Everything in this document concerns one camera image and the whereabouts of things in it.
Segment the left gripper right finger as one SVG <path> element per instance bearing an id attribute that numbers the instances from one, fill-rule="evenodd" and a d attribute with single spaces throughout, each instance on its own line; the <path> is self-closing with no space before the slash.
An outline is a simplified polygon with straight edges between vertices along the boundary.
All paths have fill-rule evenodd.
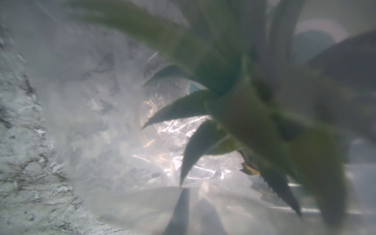
<path id="1" fill-rule="evenodd" d="M 226 235 L 215 207 L 206 199 L 199 202 L 201 235 Z"/>

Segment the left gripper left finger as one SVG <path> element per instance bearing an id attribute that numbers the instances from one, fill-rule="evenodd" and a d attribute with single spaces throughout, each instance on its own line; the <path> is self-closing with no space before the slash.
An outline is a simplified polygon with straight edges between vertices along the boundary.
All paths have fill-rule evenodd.
<path id="1" fill-rule="evenodd" d="M 183 188 L 163 235 L 186 235 L 190 215 L 190 190 Z"/>

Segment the clear zip-top bag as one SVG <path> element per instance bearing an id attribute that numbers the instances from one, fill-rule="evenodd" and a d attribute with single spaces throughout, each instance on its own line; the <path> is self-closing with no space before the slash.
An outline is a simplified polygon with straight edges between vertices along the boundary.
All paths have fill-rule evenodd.
<path id="1" fill-rule="evenodd" d="M 202 156 L 181 181 L 190 138 L 209 115 L 146 126 L 158 111 L 204 90 L 182 76 L 152 81 L 171 61 L 128 34 L 77 19 L 68 1 L 4 1 L 31 85 L 64 170 L 89 210 L 105 221 L 163 235 L 183 188 L 190 190 L 187 235 L 200 235 L 199 202 L 217 210 L 227 235 L 373 235 L 376 140 L 340 135 L 347 209 L 328 227 L 313 196 L 287 179 L 301 215 L 241 152 Z M 183 26 L 174 1 L 132 1 Z M 376 30 L 375 1 L 305 1 L 292 58 L 304 64 L 349 37 Z"/>

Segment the yellow pineapple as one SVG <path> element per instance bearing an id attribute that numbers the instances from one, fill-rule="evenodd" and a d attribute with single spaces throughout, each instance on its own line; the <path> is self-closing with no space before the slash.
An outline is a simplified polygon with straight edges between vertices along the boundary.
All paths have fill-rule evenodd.
<path id="1" fill-rule="evenodd" d="M 180 179 L 204 155 L 241 152 L 297 215 L 294 178 L 313 196 L 325 224 L 347 209 L 340 135 L 376 140 L 376 31 L 359 33 L 304 64 L 292 58 L 305 1 L 174 1 L 189 23 L 151 14 L 132 1 L 68 1 L 77 19 L 122 31 L 171 61 L 151 80 L 182 76 L 204 90 L 178 99 L 146 123 L 209 115 L 190 138 Z"/>

